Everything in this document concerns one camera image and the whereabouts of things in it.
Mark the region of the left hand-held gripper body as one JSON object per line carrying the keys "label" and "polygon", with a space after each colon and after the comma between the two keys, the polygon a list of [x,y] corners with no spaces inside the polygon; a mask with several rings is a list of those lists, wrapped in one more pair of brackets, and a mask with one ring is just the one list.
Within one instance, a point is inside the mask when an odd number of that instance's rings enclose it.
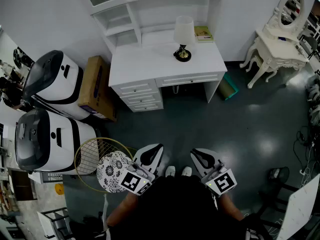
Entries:
{"label": "left hand-held gripper body", "polygon": [[141,196],[153,184],[156,179],[154,164],[147,166],[129,160],[128,167],[122,170],[119,177],[119,189],[121,192],[129,191]]}

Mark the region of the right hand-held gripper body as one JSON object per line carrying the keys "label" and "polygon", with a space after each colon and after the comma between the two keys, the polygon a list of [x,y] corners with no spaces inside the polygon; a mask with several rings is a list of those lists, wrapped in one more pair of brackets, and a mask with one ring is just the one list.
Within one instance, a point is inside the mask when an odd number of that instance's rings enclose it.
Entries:
{"label": "right hand-held gripper body", "polygon": [[201,183],[217,197],[226,194],[237,186],[232,170],[225,163],[218,164],[201,179]]}

